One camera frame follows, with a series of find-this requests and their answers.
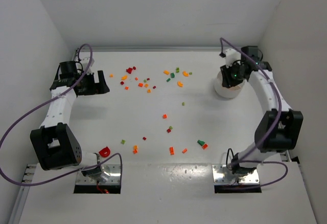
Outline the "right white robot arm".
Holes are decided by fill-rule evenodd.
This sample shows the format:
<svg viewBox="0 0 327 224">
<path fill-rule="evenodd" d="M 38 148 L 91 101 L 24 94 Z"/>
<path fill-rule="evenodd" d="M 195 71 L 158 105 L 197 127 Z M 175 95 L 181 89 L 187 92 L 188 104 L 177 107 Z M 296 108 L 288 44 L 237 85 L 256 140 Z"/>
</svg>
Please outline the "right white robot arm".
<svg viewBox="0 0 327 224">
<path fill-rule="evenodd" d="M 247 175 L 272 155 L 295 148 L 303 114 L 293 110 L 283 99 L 268 62 L 235 49 L 224 50 L 219 55 L 225 60 L 225 65 L 217 74 L 216 93 L 233 99 L 248 83 L 263 111 L 263 118 L 254 132 L 254 142 L 236 153 L 228 164 L 233 174 Z"/>
</svg>

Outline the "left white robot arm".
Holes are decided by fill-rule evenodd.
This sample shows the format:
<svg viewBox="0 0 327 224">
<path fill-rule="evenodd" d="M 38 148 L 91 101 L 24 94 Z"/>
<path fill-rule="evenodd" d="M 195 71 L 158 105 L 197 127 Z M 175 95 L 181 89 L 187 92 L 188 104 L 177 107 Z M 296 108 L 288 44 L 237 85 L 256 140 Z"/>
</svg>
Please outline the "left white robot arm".
<svg viewBox="0 0 327 224">
<path fill-rule="evenodd" d="M 110 91 L 103 71 L 98 71 L 98 82 L 91 71 L 93 58 L 79 62 L 65 61 L 50 87 L 52 101 L 44 121 L 31 131 L 30 140 L 41 168 L 45 171 L 80 167 L 84 176 L 101 171 L 98 153 L 82 150 L 69 127 L 73 104 L 78 96 L 101 95 Z"/>
</svg>

